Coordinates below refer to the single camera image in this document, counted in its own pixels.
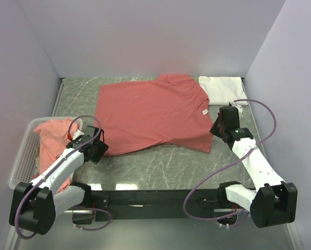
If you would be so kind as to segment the dark red t-shirt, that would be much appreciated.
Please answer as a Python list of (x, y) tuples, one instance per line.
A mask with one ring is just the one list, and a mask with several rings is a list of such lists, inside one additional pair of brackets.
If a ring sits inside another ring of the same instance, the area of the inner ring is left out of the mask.
[(213, 125), (209, 98), (189, 75), (102, 85), (95, 116), (105, 131), (107, 156), (173, 144), (209, 153)]

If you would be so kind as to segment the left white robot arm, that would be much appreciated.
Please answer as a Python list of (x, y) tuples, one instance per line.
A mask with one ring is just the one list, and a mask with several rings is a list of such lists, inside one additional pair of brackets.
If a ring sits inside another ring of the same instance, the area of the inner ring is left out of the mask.
[(29, 183), (20, 182), (14, 188), (9, 223), (22, 239), (46, 234), (55, 219), (75, 206), (91, 206), (92, 190), (87, 184), (72, 183), (60, 192), (61, 185), (85, 162), (98, 163), (108, 150), (101, 141), (102, 129), (88, 126), (85, 134), (70, 141), (58, 159), (41, 175)]

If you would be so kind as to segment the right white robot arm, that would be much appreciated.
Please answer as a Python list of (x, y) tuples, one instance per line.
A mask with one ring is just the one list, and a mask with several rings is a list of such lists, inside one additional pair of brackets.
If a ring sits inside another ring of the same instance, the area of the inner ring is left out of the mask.
[(221, 138), (242, 161), (254, 190), (239, 182), (226, 182), (218, 188), (223, 204), (235, 203), (250, 212), (258, 228), (292, 223), (295, 220), (297, 188), (285, 182), (263, 156), (248, 128), (240, 126), (239, 111), (233, 106), (220, 107), (210, 132)]

